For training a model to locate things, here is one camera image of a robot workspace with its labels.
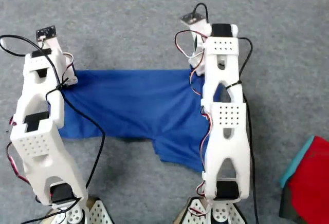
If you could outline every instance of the perforated panel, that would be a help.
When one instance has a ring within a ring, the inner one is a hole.
[[[219,123],[223,128],[235,128],[245,123],[245,104],[217,102],[212,104],[212,115],[218,115]]]
[[[54,220],[52,220],[51,224],[63,224],[65,217],[66,215],[64,213],[56,215]]]
[[[229,218],[229,214],[225,204],[220,208],[213,209],[212,215],[214,219],[218,222],[225,222]]]
[[[113,224],[102,201],[96,201],[90,210],[89,224]]]
[[[245,224],[245,221],[233,204],[229,204],[228,211],[232,224]]]
[[[43,68],[49,68],[51,65],[44,56],[30,58],[29,59],[29,70],[39,70]]]
[[[20,139],[20,145],[27,156],[35,157],[47,155],[49,144],[44,135],[35,135]]]
[[[189,207],[195,208],[202,212],[206,211],[204,206],[201,204],[200,200],[198,199],[193,200]],[[182,221],[182,224],[206,224],[206,218],[204,216],[202,217],[194,216],[189,211],[187,211]]]
[[[205,42],[207,54],[239,55],[239,40],[237,38],[209,37]]]

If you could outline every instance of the black object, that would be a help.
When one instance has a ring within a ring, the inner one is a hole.
[[[190,12],[188,14],[185,14],[184,16],[180,17],[180,20],[187,25],[193,25],[201,20],[203,20],[205,17],[197,12]]]
[[[239,187],[235,181],[217,181],[217,195],[214,200],[236,200]]]
[[[51,202],[56,204],[63,204],[77,199],[68,183],[57,184],[50,187],[50,194]]]
[[[229,89],[229,88],[231,88],[231,87],[233,87],[234,85],[237,85],[237,84],[242,84],[242,81],[239,79],[234,84],[230,84],[229,86],[226,86],[226,89]]]
[[[42,68],[42,69],[36,70],[37,74],[39,75],[39,78],[47,77],[47,69],[48,68]]]
[[[41,42],[42,40],[40,39],[41,36],[46,36],[45,40],[55,38],[56,37],[56,28],[55,25],[39,29],[35,32],[36,40],[38,42]]]
[[[26,132],[29,133],[34,130],[38,130],[40,120],[45,120],[48,118],[49,118],[48,111],[27,115],[24,120],[24,123],[27,124]]]
[[[301,217],[296,210],[294,209],[292,202],[291,202],[291,190],[288,186],[288,182],[290,179],[287,180],[281,194],[281,202],[280,202],[280,210],[279,216],[281,218],[292,220],[297,224],[307,224],[307,222]]]
[[[231,24],[211,24],[211,28],[211,36],[218,38],[233,37]]]
[[[50,48],[42,49],[42,51],[43,51],[43,53],[45,53],[46,55],[50,55],[50,54],[51,54],[51,49],[50,49]],[[31,58],[44,56],[43,53],[41,53],[39,50],[37,50],[37,51],[33,51],[32,54],[31,54]]]

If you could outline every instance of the fabric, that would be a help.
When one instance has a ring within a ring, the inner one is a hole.
[[[288,169],[284,173],[284,175],[280,179],[280,186],[281,188],[284,188],[286,185],[287,180],[295,173],[299,163],[303,159],[305,153],[311,146],[312,142],[314,140],[314,136],[311,136],[308,141],[304,144],[302,149],[297,153],[296,157],[291,161],[290,165],[288,166]]]
[[[208,121],[200,115],[200,96],[190,88],[189,72],[77,71],[78,84],[66,90],[65,95],[77,109],[99,123],[106,135],[151,139],[161,160],[202,171],[198,147]],[[203,81],[195,77],[193,87],[200,91]],[[67,104],[60,134],[64,138],[101,135]]]
[[[297,223],[328,223],[328,167],[329,141],[315,136],[295,173],[286,183],[286,187],[289,188],[286,192],[290,195],[290,206],[298,215]]]
[[[81,70],[186,69],[187,59],[176,50],[173,37],[186,28],[179,17],[199,2],[208,6],[210,22],[235,23],[239,35],[253,42],[242,82],[252,116],[260,223],[291,224],[278,216],[278,180],[310,135],[329,138],[329,0],[0,0],[5,11],[0,32],[34,41],[35,30],[56,25],[63,51],[74,55]],[[190,34],[182,35],[179,43],[190,51],[191,40]],[[12,44],[18,52],[33,50]],[[241,65],[249,52],[247,42],[240,42],[239,52]],[[0,62],[4,131],[22,92],[24,59],[0,51]],[[4,148],[8,134],[2,132],[0,138]],[[63,142],[87,180],[100,138]],[[48,208],[34,203],[30,187],[17,181],[4,151],[0,162],[3,223],[43,216]],[[107,137],[88,192],[102,199],[117,224],[162,224],[195,196],[200,181],[194,170],[161,162],[149,140]],[[252,188],[238,206],[254,224]]]

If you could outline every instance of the white plastic part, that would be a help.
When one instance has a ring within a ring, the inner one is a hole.
[[[64,219],[66,218],[66,214],[59,214],[56,215],[55,218],[52,220],[51,224],[66,224]]]
[[[113,224],[102,201],[97,200],[90,210],[88,224]]]
[[[198,199],[192,200],[188,208],[194,208],[203,213],[206,211],[201,201]],[[189,211],[186,211],[186,214],[183,217],[181,224],[206,224],[206,217],[205,216],[197,217],[192,215]]]
[[[66,215],[66,221],[69,224],[79,224],[83,218],[82,209],[78,204],[69,210]]]
[[[201,201],[195,199],[188,207],[197,208],[202,212],[205,212],[205,208],[201,204]],[[186,211],[185,216],[182,218],[182,224],[214,224],[211,222],[211,215],[217,223],[225,224],[245,224],[243,217],[232,203],[216,202],[212,211],[210,211],[205,217],[195,217],[190,212]]]
[[[6,41],[5,41],[3,38],[0,39],[0,44],[1,44],[4,48],[7,48]]]
[[[189,29],[198,31],[205,36],[210,36],[210,34],[211,34],[211,25],[207,23],[206,19],[203,19],[197,23],[190,25]],[[203,51],[203,39],[202,39],[201,35],[196,34],[194,32],[192,32],[192,37],[193,37],[193,41],[195,40],[195,38],[197,38],[197,48],[196,48],[195,52],[193,53],[194,55],[197,55],[198,53]],[[201,58],[202,58],[202,55],[198,55],[194,58],[190,58],[189,64],[193,68],[195,68],[198,65],[198,63],[200,62]],[[201,76],[202,74],[204,74],[204,72],[205,72],[205,62],[204,61],[201,62],[201,64],[198,66],[198,68],[196,69],[195,72],[198,76]]]
[[[213,203],[216,197],[217,181],[235,180],[239,187],[238,202],[249,196],[250,148],[246,132],[246,105],[243,103],[242,86],[236,84],[228,88],[231,103],[214,102],[213,97],[219,84],[229,86],[239,80],[239,42],[237,38],[207,38],[205,46],[205,83],[201,106],[212,117],[208,146],[205,153],[203,172],[204,193]],[[225,68],[219,69],[218,57]],[[226,137],[224,129],[231,129]],[[236,171],[235,179],[219,178],[218,173],[225,159],[231,159]]]
[[[68,208],[73,203],[74,201],[67,207],[61,208],[61,210]],[[88,224],[88,220],[89,210],[86,206],[81,207],[81,202],[79,202],[71,210],[63,214],[56,215],[51,224]]]
[[[49,41],[53,47],[48,56],[61,80],[67,59],[63,56],[57,39],[46,40],[44,46],[49,45]],[[47,75],[40,78],[36,71],[44,68],[47,68]],[[23,161],[26,178],[43,205],[51,204],[50,187],[64,182],[71,186],[74,195],[81,198],[84,205],[87,200],[85,182],[58,132],[64,125],[64,100],[61,93],[56,90],[48,95],[50,116],[40,120],[37,129],[27,132],[27,124],[24,123],[27,115],[34,114],[37,107],[46,102],[46,94],[57,87],[53,68],[45,57],[32,58],[27,54],[23,76],[23,91],[13,116],[17,125],[13,126],[10,140]]]

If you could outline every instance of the red wire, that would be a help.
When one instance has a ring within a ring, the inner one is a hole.
[[[179,44],[178,44],[178,42],[177,42],[177,36],[178,36],[179,34],[181,34],[181,33],[184,33],[184,32],[194,32],[194,33],[196,33],[196,34],[202,36],[203,38],[208,38],[206,35],[204,35],[204,34],[198,32],[198,31],[196,31],[196,30],[182,30],[182,31],[177,32],[176,35],[175,35],[175,45],[176,45],[177,49],[178,49],[182,54],[185,54],[185,52],[184,52],[184,51],[182,50],[182,48],[179,46]]]
[[[202,52],[202,57],[201,57],[199,63],[196,65],[196,67],[194,67],[194,68],[192,69],[192,71],[190,72],[190,75],[189,75],[189,83],[190,83],[190,86],[191,86],[193,92],[196,93],[196,94],[199,95],[199,96],[201,96],[201,93],[198,92],[196,89],[194,89],[194,88],[192,87],[192,78],[193,78],[194,73],[196,72],[196,69],[199,67],[199,65],[201,64],[202,60],[204,59],[204,55],[205,55],[205,50],[203,50],[203,52]]]
[[[12,142],[9,142],[8,145],[7,145],[7,147],[6,147],[6,154],[7,154],[8,160],[10,162],[10,165],[11,165],[11,167],[12,167],[12,169],[13,169],[13,171],[14,171],[14,173],[15,173],[15,175],[16,175],[17,178],[21,179],[22,181],[26,182],[27,184],[30,184],[30,182],[24,176],[20,175],[20,173],[19,173],[19,171],[17,169],[17,166],[15,164],[14,159],[9,154],[9,151],[8,150],[9,150],[9,147],[11,145],[12,145]]]

